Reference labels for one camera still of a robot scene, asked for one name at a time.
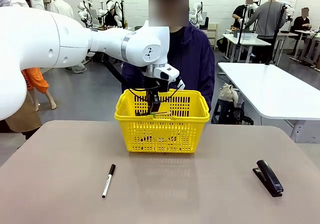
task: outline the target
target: black stapler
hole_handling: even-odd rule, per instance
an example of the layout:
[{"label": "black stapler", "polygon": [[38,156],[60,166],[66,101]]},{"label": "black stapler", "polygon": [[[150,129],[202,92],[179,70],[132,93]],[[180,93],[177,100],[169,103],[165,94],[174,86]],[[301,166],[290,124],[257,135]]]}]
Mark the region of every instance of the black stapler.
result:
[{"label": "black stapler", "polygon": [[276,177],[274,171],[270,168],[265,160],[259,160],[257,162],[258,168],[252,169],[257,175],[259,180],[265,186],[265,188],[270,192],[273,197],[282,196],[283,187],[280,181]]}]

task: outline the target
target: white marker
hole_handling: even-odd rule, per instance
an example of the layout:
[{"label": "white marker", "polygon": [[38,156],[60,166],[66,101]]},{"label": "white marker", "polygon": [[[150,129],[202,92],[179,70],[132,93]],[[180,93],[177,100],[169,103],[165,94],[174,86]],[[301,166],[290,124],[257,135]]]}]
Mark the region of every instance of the white marker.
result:
[{"label": "white marker", "polygon": [[109,187],[109,184],[110,184],[110,181],[111,181],[111,177],[114,174],[115,168],[116,168],[116,165],[112,164],[111,167],[110,167],[108,179],[106,180],[106,184],[104,186],[105,188],[104,188],[104,191],[102,193],[102,198],[105,198],[105,196],[107,195],[108,187]]}]

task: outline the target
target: navy jacket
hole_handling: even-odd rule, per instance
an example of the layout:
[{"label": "navy jacket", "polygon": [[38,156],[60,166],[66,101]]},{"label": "navy jacket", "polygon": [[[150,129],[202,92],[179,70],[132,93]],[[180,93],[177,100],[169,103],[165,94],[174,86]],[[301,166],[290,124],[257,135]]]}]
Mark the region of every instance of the navy jacket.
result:
[{"label": "navy jacket", "polygon": [[[180,71],[186,90],[198,90],[204,96],[209,109],[214,94],[215,61],[214,52],[205,33],[192,24],[184,29],[180,48],[168,63]],[[143,75],[138,67],[123,64],[122,75],[133,88],[144,88]]]}]

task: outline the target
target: bag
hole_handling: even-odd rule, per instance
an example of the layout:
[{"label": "bag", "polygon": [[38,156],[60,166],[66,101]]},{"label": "bag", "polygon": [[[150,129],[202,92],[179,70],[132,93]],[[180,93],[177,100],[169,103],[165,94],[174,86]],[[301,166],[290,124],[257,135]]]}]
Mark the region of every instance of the bag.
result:
[{"label": "bag", "polygon": [[216,42],[217,46],[218,46],[218,49],[220,50],[220,52],[222,53],[226,53],[227,52],[227,48],[228,48],[228,40],[226,38],[222,38],[222,39],[219,39],[217,42]]},{"label": "bag", "polygon": [[234,87],[232,85],[224,84],[219,93],[219,99],[228,101],[228,102],[233,102],[233,105],[236,107],[238,103],[238,94],[234,90]]}]

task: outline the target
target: yellow plastic basket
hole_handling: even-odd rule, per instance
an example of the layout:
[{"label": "yellow plastic basket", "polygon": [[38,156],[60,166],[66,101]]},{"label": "yellow plastic basket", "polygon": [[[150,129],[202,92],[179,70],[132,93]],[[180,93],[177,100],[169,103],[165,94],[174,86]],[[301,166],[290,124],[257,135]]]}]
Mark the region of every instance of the yellow plastic basket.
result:
[{"label": "yellow plastic basket", "polygon": [[[175,90],[159,93],[160,101]],[[133,91],[145,98],[145,92]],[[130,152],[194,153],[204,124],[209,121],[209,108],[198,91],[177,91],[160,105],[164,116],[136,116],[146,113],[148,104],[126,90],[119,98],[114,117],[120,122],[126,148]]]}]

